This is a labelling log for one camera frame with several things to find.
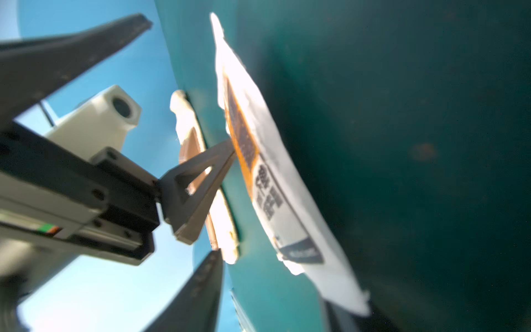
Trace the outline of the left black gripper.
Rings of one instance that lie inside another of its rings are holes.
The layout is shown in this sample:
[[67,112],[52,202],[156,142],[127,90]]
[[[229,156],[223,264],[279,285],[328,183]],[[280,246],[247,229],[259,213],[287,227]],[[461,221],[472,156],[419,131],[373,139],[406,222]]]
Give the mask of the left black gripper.
[[235,159],[228,139],[157,181],[116,149],[84,160],[14,121],[3,122],[1,243],[137,266],[155,251],[159,194],[175,238],[192,245]]

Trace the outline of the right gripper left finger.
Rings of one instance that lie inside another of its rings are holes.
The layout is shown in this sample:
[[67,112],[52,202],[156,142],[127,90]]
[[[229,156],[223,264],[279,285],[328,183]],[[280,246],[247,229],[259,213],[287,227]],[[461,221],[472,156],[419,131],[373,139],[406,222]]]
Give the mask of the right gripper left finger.
[[1,43],[1,124],[7,125],[152,27],[143,14],[68,35]]

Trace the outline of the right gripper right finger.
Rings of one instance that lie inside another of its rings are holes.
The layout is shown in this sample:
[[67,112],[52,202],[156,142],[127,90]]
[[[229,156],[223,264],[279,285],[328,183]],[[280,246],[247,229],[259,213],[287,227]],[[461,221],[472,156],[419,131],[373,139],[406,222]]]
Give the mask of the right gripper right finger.
[[147,331],[215,331],[223,286],[223,259],[210,252]]

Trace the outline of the yellow coffee bag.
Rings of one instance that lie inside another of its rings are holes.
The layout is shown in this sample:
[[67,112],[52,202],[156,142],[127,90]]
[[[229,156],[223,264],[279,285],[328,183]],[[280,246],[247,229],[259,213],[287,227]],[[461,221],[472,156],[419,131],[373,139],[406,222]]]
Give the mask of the yellow coffee bag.
[[218,105],[254,211],[277,258],[293,275],[306,275],[326,301],[369,316],[369,294],[300,177],[261,91],[225,40],[215,13],[210,21]]

